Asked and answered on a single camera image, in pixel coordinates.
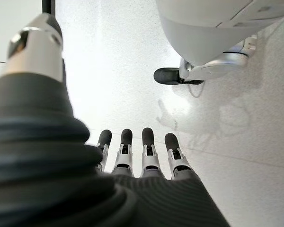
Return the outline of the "black silver robot left hand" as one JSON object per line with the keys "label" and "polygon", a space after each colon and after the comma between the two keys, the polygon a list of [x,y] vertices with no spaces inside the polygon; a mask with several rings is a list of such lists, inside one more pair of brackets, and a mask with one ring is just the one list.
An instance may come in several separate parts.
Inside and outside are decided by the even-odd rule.
{"label": "black silver robot left hand", "polygon": [[0,75],[0,227],[226,227],[228,222],[182,153],[165,145],[161,171],[153,131],[142,132],[142,175],[132,172],[125,129],[114,169],[104,173],[111,132],[96,146],[73,115],[55,17],[38,15],[9,43]]}

